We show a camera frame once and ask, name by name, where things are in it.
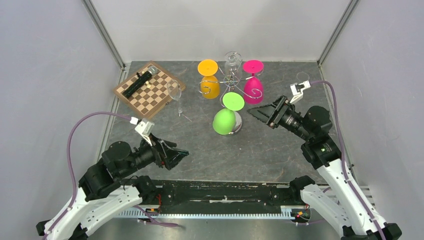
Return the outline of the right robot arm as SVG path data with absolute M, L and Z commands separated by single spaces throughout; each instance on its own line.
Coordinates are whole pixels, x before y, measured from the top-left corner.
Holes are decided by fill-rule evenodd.
M 289 199 L 315 209 L 338 233 L 342 240 L 397 240 L 402 235 L 396 223 L 388 223 L 372 206 L 352 178 L 342 152 L 329 136 L 333 124 L 330 112 L 314 105 L 305 115 L 284 95 L 273 103 L 253 107 L 247 112 L 275 129 L 279 126 L 304 140 L 304 158 L 326 181 L 338 202 L 329 198 L 307 175 L 289 183 Z

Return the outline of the chrome wire wine glass rack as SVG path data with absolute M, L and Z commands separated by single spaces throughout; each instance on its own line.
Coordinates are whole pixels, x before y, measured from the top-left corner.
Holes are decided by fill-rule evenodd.
M 233 79 L 227 78 L 225 76 L 225 68 L 224 67 L 220 68 L 218 65 L 218 71 L 215 74 L 215 77 L 217 78 L 218 83 L 220 85 L 220 93 L 218 97 L 219 97 L 219 103 L 221 104 L 222 108 L 224 108 L 224 105 L 222 103 L 222 98 L 225 93 L 234 92 L 234 93 L 240 94 L 244 99 L 244 87 L 245 87 L 246 81 L 251 78 L 250 74 L 246 73 L 243 70 L 244 63 L 245 62 L 242 60 L 241 66 L 240 66 L 240 70 L 242 72 L 241 80 L 233 80 Z

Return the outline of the clear round wine glass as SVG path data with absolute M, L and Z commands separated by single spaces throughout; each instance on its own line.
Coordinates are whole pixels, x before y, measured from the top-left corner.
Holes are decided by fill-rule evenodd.
M 189 100 L 187 98 L 187 94 L 183 91 L 182 85 L 176 79 L 171 79 L 167 83 L 166 87 L 168 95 L 171 97 L 172 100 L 176 102 L 177 115 L 179 117 L 183 116 L 189 122 L 193 122 L 185 114 L 185 110 L 187 109 Z

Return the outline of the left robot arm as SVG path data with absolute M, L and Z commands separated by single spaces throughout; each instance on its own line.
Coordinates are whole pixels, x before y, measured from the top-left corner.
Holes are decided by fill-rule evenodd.
M 36 225 L 44 240 L 85 240 L 101 225 L 123 210 L 140 203 L 151 204 L 160 199 L 158 189 L 146 175 L 132 175 L 155 164 L 171 170 L 189 155 L 174 142 L 153 137 L 139 147 L 124 141 L 112 143 L 100 160 L 90 166 L 61 211 L 52 219 Z

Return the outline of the clear ribbed flute glass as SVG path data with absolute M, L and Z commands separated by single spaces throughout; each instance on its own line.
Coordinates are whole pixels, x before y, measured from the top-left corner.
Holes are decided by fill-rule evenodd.
M 296 80 L 297 81 L 295 83 L 300 84 L 300 83 L 302 83 L 304 81 L 310 81 L 310 76 L 307 73 L 303 72 L 303 71 L 302 72 L 298 72 L 296 74 Z

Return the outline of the green plastic wine glass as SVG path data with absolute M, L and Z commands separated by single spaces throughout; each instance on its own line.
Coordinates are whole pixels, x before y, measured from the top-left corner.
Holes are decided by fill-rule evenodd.
M 222 136 L 236 134 L 242 128 L 242 118 L 238 111 L 245 106 L 243 97 L 236 92 L 227 92 L 222 97 L 223 108 L 213 119 L 213 130 Z

